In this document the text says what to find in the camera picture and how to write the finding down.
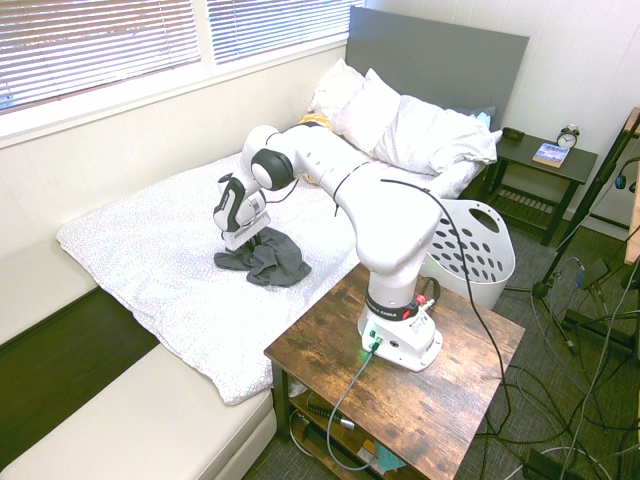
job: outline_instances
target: book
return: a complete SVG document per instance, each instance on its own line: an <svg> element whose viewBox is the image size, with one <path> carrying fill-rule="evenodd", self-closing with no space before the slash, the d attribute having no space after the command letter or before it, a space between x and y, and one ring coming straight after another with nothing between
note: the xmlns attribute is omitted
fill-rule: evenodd
<svg viewBox="0 0 640 480"><path fill-rule="evenodd" d="M564 159L569 154L569 148L559 147L551 143L543 143L533 156L534 162L544 163L552 167L560 168Z"/></svg>

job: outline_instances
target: sofa cushion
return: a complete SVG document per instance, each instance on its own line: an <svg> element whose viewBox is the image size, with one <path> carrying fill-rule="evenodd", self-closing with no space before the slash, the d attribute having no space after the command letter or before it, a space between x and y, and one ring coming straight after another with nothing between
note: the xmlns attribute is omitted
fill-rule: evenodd
<svg viewBox="0 0 640 480"><path fill-rule="evenodd" d="M0 480L212 479L269 414L269 390L226 406L207 377L158 345ZM263 445L274 433L275 423Z"/></svg>
<svg viewBox="0 0 640 480"><path fill-rule="evenodd" d="M95 286L53 238L0 260L0 345Z"/></svg>

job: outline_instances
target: window blinds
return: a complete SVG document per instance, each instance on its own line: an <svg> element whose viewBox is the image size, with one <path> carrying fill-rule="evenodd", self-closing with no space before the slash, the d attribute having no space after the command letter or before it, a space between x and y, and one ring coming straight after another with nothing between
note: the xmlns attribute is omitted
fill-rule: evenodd
<svg viewBox="0 0 640 480"><path fill-rule="evenodd" d="M208 0L217 64L349 30L356 0Z"/></svg>
<svg viewBox="0 0 640 480"><path fill-rule="evenodd" d="M0 2L0 111L199 58L190 0Z"/></svg>

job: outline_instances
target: white wall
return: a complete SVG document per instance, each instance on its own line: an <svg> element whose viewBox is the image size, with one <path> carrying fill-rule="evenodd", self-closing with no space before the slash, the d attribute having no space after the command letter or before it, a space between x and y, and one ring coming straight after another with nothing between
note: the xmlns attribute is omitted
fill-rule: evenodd
<svg viewBox="0 0 640 480"><path fill-rule="evenodd" d="M0 149L0 260L103 205L238 152L254 126L295 124L343 56L335 48Z"/></svg>
<svg viewBox="0 0 640 480"><path fill-rule="evenodd" d="M526 35L520 75L504 126L555 140L568 123L580 127L579 148L600 165L633 107L640 106L640 2L637 0L366 0L368 8ZM640 155L638 148L634 156ZM633 177L630 169L627 178ZM559 198L549 176L509 169L515 187ZM574 210L580 189L570 206ZM597 213L628 224L633 195L612 189ZM593 228L624 238L600 222Z"/></svg>

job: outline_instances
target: laundry basket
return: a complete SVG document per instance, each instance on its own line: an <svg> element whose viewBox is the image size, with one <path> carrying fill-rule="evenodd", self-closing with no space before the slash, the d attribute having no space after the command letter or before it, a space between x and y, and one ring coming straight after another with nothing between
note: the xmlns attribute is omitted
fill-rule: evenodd
<svg viewBox="0 0 640 480"><path fill-rule="evenodd" d="M507 226L498 212L484 203L442 200L442 204L460 235L473 300L491 309L516 265ZM444 214L420 274L434 277L443 287L469 298L458 239Z"/></svg>

